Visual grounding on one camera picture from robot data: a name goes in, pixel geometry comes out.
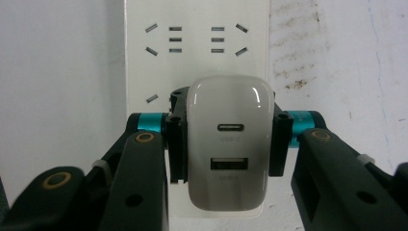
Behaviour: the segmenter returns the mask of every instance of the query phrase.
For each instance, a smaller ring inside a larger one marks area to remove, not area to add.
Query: outlet socket slot
[[[240,29],[240,30],[242,30],[244,33],[247,33],[248,32],[248,29],[246,29],[246,28],[244,28],[242,25],[240,25],[240,24],[237,24],[237,26],[236,26],[238,29]]]
[[[169,31],[182,31],[182,27],[168,27]]]
[[[154,94],[154,95],[151,96],[150,98],[146,99],[146,102],[147,102],[147,103],[150,103],[150,102],[152,102],[153,100],[155,100],[155,99],[157,99],[157,98],[159,98],[159,96],[158,96],[157,94]]]
[[[146,28],[145,31],[146,31],[146,33],[149,33],[151,31],[153,31],[154,29],[156,29],[157,27],[158,27],[158,25],[155,23],[155,24],[149,26],[148,28]]]
[[[211,38],[211,42],[225,42],[224,38]]]
[[[169,53],[181,53],[182,49],[181,48],[170,48],[168,49]]]
[[[224,27],[212,27],[211,31],[225,31]]]
[[[236,56],[240,56],[241,54],[245,53],[246,51],[248,51],[248,48],[244,47],[243,49],[237,51],[235,53]]]
[[[211,49],[211,53],[224,53],[224,49],[219,49],[219,48]]]
[[[157,56],[159,54],[157,51],[153,50],[150,47],[146,47],[146,51],[149,52],[150,54],[154,55],[154,56]]]
[[[168,41],[174,42],[174,41],[183,41],[182,38],[169,38]]]

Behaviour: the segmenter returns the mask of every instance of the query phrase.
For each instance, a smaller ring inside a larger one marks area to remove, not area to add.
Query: power adapter
[[[187,102],[189,194],[208,211],[246,211],[264,201],[274,95],[246,76],[195,82]]]

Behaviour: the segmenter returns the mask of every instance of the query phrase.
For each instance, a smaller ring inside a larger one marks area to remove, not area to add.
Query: cyan band
[[[308,111],[288,111],[293,117],[292,140],[289,147],[298,148],[297,137],[308,128],[315,127],[315,121]]]
[[[162,133],[163,113],[140,114],[138,130]]]

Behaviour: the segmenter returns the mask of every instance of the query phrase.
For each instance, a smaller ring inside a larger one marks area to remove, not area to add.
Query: white power strip
[[[269,0],[126,0],[127,114],[165,113],[174,90],[227,73],[268,80]],[[169,186],[172,216],[208,213],[190,202],[187,186]]]

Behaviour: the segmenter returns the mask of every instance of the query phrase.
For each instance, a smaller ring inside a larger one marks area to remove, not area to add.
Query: usb-a port
[[[211,158],[211,170],[248,170],[248,158]]]

